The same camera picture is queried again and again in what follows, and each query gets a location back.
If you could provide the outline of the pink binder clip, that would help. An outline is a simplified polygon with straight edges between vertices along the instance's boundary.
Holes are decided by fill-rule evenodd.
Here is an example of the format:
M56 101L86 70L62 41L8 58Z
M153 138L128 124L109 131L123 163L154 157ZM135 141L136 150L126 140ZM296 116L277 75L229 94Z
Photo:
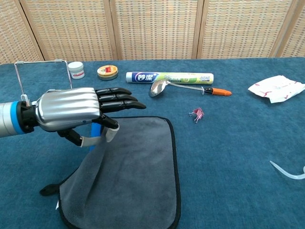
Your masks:
M194 122L198 123L198 121L203 118L204 112L203 112L202 108L198 107L198 108L194 109L192 112L188 113L188 115L190 117L194 116L195 117Z

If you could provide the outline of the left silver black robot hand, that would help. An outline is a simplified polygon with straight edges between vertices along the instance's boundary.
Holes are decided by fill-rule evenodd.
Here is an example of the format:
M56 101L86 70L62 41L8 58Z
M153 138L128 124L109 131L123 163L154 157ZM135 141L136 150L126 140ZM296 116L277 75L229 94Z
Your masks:
M77 146L81 146L81 136L74 128L98 123L110 129L119 124L107 113L124 109L145 109L132 93L120 87L96 90L81 87L44 93L37 101L35 115L38 125L47 132L57 132Z

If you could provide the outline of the wicker folding screen panel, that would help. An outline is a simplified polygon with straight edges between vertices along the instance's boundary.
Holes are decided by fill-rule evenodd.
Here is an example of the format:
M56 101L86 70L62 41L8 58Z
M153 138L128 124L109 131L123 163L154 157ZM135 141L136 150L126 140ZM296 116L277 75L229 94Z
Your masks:
M204 0L108 0L119 60L196 59Z
M20 0L45 60L117 60L110 0Z
M292 0L270 57L305 57L305 0Z
M298 0L203 0L198 59L275 57Z
M0 0L0 64L42 60L20 0Z

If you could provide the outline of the cling film roll box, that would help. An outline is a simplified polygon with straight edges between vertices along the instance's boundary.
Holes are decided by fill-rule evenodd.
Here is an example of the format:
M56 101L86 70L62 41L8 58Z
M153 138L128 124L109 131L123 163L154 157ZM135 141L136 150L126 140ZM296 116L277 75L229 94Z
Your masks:
M127 83L154 83L167 80L178 84L207 84L214 82L212 73L166 73L166 72L127 72Z

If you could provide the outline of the white packet red print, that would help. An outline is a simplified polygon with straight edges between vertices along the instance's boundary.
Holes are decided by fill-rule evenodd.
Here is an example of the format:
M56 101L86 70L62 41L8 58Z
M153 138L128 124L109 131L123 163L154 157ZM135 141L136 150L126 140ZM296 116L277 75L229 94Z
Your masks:
M270 103L280 103L305 90L305 83L290 80L283 75L266 78L251 85L248 90L260 97L268 98Z

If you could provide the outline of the teal table cloth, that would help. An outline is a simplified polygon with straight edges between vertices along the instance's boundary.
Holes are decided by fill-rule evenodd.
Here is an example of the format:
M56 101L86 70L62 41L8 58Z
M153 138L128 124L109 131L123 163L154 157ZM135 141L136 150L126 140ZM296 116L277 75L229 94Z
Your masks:
M251 93L265 78L283 75L305 83L305 57L227 60L114 61L119 75L97 77L104 62L85 62L85 76L74 87L123 87L146 105L120 116L155 115L174 128L181 190L177 229L305 229L305 179L294 180L271 165L298 175L305 166L305 91L283 103ZM127 72L208 72L213 87L231 96L202 95L168 86L156 98L148 84L127 83ZM67 89L62 63L19 67L23 90L35 100L48 89ZM13 64L0 65L0 103L20 98ZM188 113L202 108L194 122ZM66 178L87 149L39 128L0 138L0 229L66 229L55 196L39 190Z

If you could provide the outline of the grey and blue cloth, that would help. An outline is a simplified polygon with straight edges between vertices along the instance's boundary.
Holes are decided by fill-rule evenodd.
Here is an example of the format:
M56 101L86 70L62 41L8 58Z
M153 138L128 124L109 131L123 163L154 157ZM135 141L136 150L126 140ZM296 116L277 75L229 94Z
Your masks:
M58 195L70 229L176 229L181 195L172 123L158 116L118 122L111 142L102 138L71 175L40 194Z

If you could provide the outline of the small white jar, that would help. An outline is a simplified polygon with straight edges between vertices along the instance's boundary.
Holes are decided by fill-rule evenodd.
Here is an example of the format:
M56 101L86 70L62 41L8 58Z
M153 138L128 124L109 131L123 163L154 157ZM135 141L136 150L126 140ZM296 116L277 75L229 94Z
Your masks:
M73 79L81 79L85 76L82 62L71 62L68 64L68 69Z

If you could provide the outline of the round yellow tin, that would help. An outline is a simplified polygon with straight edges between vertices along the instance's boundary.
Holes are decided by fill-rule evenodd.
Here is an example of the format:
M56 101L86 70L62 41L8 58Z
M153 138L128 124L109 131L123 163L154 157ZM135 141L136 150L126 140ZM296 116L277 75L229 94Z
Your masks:
M113 80L118 76L118 68L115 65L105 65L97 70L97 75L100 80Z

